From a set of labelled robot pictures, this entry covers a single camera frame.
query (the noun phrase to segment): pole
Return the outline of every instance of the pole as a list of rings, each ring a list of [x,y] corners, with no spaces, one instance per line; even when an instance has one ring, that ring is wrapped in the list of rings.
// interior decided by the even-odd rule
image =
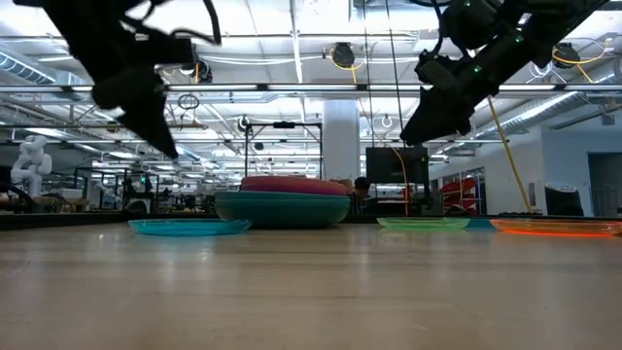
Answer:
[[[246,125],[244,129],[244,177],[249,176],[249,129],[251,127]]]

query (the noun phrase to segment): yellow cable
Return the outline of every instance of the yellow cable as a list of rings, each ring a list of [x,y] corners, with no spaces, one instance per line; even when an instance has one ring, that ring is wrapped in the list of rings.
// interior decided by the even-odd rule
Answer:
[[[583,73],[583,76],[585,77],[585,79],[587,79],[587,81],[588,81],[588,82],[590,82],[590,83],[592,83],[592,84],[594,83],[594,81],[592,80],[592,78],[590,78],[590,76],[589,76],[589,75],[587,75],[587,72],[585,72],[585,69],[583,69],[583,67],[581,67],[581,65],[580,65],[580,64],[577,64],[577,65],[576,65],[576,68],[578,68],[578,69],[581,71],[581,73]]]
[[[330,58],[330,62],[332,62],[332,64],[334,64],[335,67],[341,69],[341,70],[349,70],[352,71],[352,78],[354,80],[354,84],[357,83],[357,74],[355,73],[355,71],[361,67],[363,67],[365,65],[365,62],[359,64],[356,67],[351,67],[351,68],[344,68],[340,65],[338,65],[337,63],[335,63],[335,61],[332,59],[332,53],[334,52],[334,49],[330,49],[330,52],[328,52],[328,57]]]
[[[523,201],[525,202],[525,208],[527,208],[527,212],[532,212],[532,207],[529,205],[529,200],[527,198],[527,193],[525,192],[525,187],[523,187],[523,181],[521,180],[520,175],[518,174],[518,170],[516,169],[516,164],[514,163],[514,157],[512,156],[512,151],[510,151],[509,146],[507,145],[507,139],[505,139],[505,133],[503,132],[503,128],[501,127],[501,123],[499,122],[499,117],[497,116],[497,110],[495,110],[495,106],[493,105],[493,99],[488,96],[488,106],[490,107],[490,111],[493,114],[493,119],[495,120],[495,124],[497,125],[497,131],[501,136],[501,140],[503,142],[503,146],[505,147],[505,153],[507,154],[507,160],[509,160],[509,164],[512,167],[512,171],[514,172],[514,177],[516,178],[516,182],[518,183],[518,187],[521,190],[521,195],[523,195]]]
[[[361,111],[363,112],[363,115],[365,116],[365,118],[367,119],[367,121],[369,122],[369,125],[371,125],[371,119],[367,117],[367,113],[365,112],[365,109],[363,107],[363,103],[359,100],[359,104],[361,105]],[[380,137],[378,137],[378,134],[376,133],[376,131],[372,128],[371,132],[373,132],[373,135],[380,140]],[[381,144],[389,147],[390,149],[393,150],[393,152],[396,153],[397,158],[399,159],[399,162],[401,163],[401,172],[404,175],[404,193],[406,193],[406,198],[410,198],[410,194],[408,193],[408,178],[406,177],[406,165],[404,164],[404,159],[401,157],[401,155],[399,154],[399,152],[391,145],[384,143],[382,141],[379,141]],[[405,208],[405,212],[406,212],[406,216],[409,215],[409,211],[408,211],[408,204],[409,200],[406,200],[406,203],[404,204],[404,208]]]
[[[601,54],[597,55],[596,57],[593,57],[593,58],[590,58],[590,59],[586,59],[586,60],[582,60],[582,61],[573,61],[573,60],[568,60],[568,59],[560,58],[560,57],[555,55],[555,53],[558,51],[557,49],[553,50],[553,58],[557,59],[560,62],[564,62],[564,63],[567,63],[567,64],[585,64],[585,63],[590,63],[590,62],[594,62],[595,60],[603,58],[603,56],[606,53],[606,48],[608,46],[609,46],[609,41],[605,40],[605,48],[603,49],[603,52],[601,52]]]

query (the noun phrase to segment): cable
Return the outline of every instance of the cable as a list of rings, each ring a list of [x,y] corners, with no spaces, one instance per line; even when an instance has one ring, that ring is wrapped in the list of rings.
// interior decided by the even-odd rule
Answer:
[[[369,41],[367,40],[367,7],[365,5],[366,1],[363,1],[363,35],[365,38],[365,60],[364,62],[369,62],[371,59],[371,55],[373,54],[373,48],[371,49],[371,51],[369,50]],[[367,64],[367,66],[365,67],[365,73],[367,74],[367,83],[371,84],[371,72],[369,71],[369,65]],[[374,149],[376,148],[376,132],[373,128],[373,105],[372,105],[372,97],[371,97],[371,88],[367,89],[368,92],[368,98],[369,98],[369,114],[371,115],[371,119],[368,121],[369,122],[369,127],[371,128],[371,148]],[[363,111],[363,115],[365,117],[367,117],[367,115],[364,113],[364,107],[363,107],[363,103],[359,100],[359,104],[361,104],[361,110]],[[376,194],[376,198],[378,198],[378,186],[374,186],[374,191]]]
[[[436,14],[438,17],[438,23],[440,25],[440,10],[438,9],[438,3],[436,0],[432,0],[434,4],[434,9],[436,10]],[[404,132],[404,120],[401,114],[401,95],[399,93],[399,76],[397,75],[397,64],[396,64],[396,45],[393,40],[393,28],[391,27],[391,11],[389,10],[389,0],[385,0],[385,6],[387,8],[387,20],[389,21],[389,39],[391,40],[391,56],[393,58],[393,72],[396,76],[396,94],[397,94],[397,111],[399,112],[399,127],[401,128],[401,132]],[[442,36],[439,37],[440,43],[442,44]],[[406,141],[403,140],[404,148],[406,148]]]
[[[434,46],[434,49],[432,50],[432,53],[436,55],[440,51],[440,47],[443,45],[443,36],[445,34],[445,27],[443,26],[442,14],[440,13],[440,7],[438,5],[438,2],[436,0],[431,0],[431,1],[432,1],[432,7],[434,7],[434,12],[436,13],[436,18],[438,18],[438,41],[436,42],[436,45]],[[387,14],[388,14],[389,13],[389,0],[385,0],[385,2],[387,3]]]
[[[369,124],[371,124],[371,120],[369,119],[369,117],[367,116],[367,113],[365,112],[365,109],[363,108],[363,103],[360,100],[359,100],[359,103],[361,104],[361,112],[363,113],[363,116],[367,119],[367,122]],[[378,135],[376,135],[376,131],[374,131],[373,128],[371,129],[371,134],[375,135],[375,137],[379,140],[378,142],[380,142],[381,144],[385,145],[385,147],[389,147],[396,154],[397,158],[399,159],[399,162],[401,163],[402,174],[404,175],[404,188],[405,188],[405,192],[408,192],[408,178],[406,177],[406,165],[404,164],[404,159],[401,157],[399,152],[393,146],[380,141],[381,140],[380,137],[378,137]],[[406,213],[406,216],[409,215],[408,204],[409,204],[409,201],[406,200],[406,203],[404,204],[404,211]]]
[[[603,48],[603,52],[601,52],[601,54],[597,55],[596,57],[592,57],[592,58],[585,59],[585,60],[573,61],[573,60],[569,60],[569,59],[560,58],[557,55],[555,55],[555,53],[559,51],[557,49],[553,50],[553,58],[557,59],[560,62],[564,62],[564,63],[567,63],[567,64],[586,64],[586,63],[594,62],[595,60],[599,60],[599,59],[603,58],[603,56],[606,53],[606,49],[607,49],[608,46],[609,46],[609,40],[605,40],[605,47]]]
[[[578,68],[581,71],[581,74],[583,74],[583,76],[585,77],[585,79],[587,79],[588,82],[590,83],[594,83],[594,81],[592,80],[592,78],[590,78],[589,75],[587,75],[587,72],[585,72],[585,69],[583,69],[583,67],[581,67],[580,64],[576,65],[576,68]]]
[[[350,67],[350,68],[346,68],[346,67],[342,67],[340,65],[338,65],[334,59],[332,59],[332,53],[334,53],[334,49],[330,49],[330,52],[328,52],[328,57],[330,57],[330,61],[332,62],[332,64],[334,64],[335,67],[341,69],[341,70],[349,70],[352,71],[352,77],[354,78],[354,82],[357,82],[357,75],[355,74],[355,71],[361,67],[363,67],[365,65],[365,62],[362,62],[361,64],[359,64],[356,67]]]
[[[505,153],[507,154],[507,160],[512,168],[512,172],[514,173],[514,177],[516,178],[516,183],[521,191],[521,195],[523,196],[523,202],[525,203],[525,208],[528,213],[532,212],[532,207],[529,205],[529,200],[527,197],[527,193],[525,192],[525,187],[523,186],[523,181],[521,180],[520,175],[518,174],[518,169],[516,168],[516,163],[514,163],[514,157],[512,156],[512,151],[509,149],[507,145],[507,139],[505,138],[505,132],[503,132],[503,128],[501,127],[501,123],[499,122],[499,116],[497,115],[497,110],[493,104],[493,99],[488,98],[488,106],[490,107],[490,112],[493,114],[493,120],[495,120],[495,124],[497,125],[497,131],[499,132],[499,136],[501,137],[501,141],[503,142],[503,146],[505,147]]]

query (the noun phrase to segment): plastic plate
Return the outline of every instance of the plastic plate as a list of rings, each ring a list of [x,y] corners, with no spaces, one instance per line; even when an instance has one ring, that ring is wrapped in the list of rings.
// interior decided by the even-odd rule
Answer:
[[[491,223],[507,233],[607,237],[622,232],[622,222],[496,219]]]
[[[246,231],[251,226],[251,222],[246,220],[219,219],[134,220],[128,223],[142,234],[172,237],[236,234]]]
[[[462,218],[378,218],[378,224],[384,228],[416,230],[453,230],[464,229],[470,219]]]

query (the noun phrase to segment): person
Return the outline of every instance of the person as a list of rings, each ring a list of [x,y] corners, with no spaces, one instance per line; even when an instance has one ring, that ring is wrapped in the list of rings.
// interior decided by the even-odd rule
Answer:
[[[369,187],[371,185],[367,181],[367,178],[360,177],[354,181],[354,191],[351,194],[352,209],[351,214],[360,215],[364,211],[365,199],[369,194]]]

